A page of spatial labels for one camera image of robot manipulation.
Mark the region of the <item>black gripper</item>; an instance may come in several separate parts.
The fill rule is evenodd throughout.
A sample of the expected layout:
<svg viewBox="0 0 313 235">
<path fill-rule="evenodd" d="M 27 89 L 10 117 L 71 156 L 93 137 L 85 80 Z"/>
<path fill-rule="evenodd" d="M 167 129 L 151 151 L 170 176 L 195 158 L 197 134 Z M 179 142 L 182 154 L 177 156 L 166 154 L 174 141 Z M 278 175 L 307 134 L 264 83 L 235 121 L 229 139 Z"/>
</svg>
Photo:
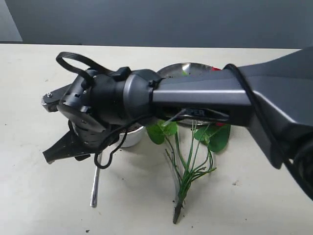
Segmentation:
<svg viewBox="0 0 313 235">
<path fill-rule="evenodd" d="M 49 112 L 59 111 L 68 119 L 69 131 L 43 152 L 48 164 L 66 158 L 87 158 L 98 151 L 108 135 L 108 124 L 100 119 L 94 92 L 108 76 L 87 70 L 92 83 L 78 75 L 71 84 L 42 96 L 41 105 Z"/>
</svg>

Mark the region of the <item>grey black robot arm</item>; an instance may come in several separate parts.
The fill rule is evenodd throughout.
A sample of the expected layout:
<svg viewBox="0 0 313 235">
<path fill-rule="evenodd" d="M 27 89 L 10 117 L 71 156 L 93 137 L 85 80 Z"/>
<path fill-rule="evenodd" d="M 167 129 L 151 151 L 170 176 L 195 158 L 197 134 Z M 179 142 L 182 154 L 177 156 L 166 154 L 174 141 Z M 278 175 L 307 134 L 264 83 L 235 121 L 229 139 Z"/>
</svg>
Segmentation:
<svg viewBox="0 0 313 235">
<path fill-rule="evenodd" d="M 111 71 L 73 52 L 57 63 L 75 80 L 46 94 L 42 105 L 68 119 L 69 131 L 43 152 L 47 163 L 82 161 L 119 134 L 158 119 L 194 119 L 248 129 L 270 164 L 285 166 L 313 195 L 313 49 L 272 61 L 169 78 L 149 69 Z"/>
</svg>

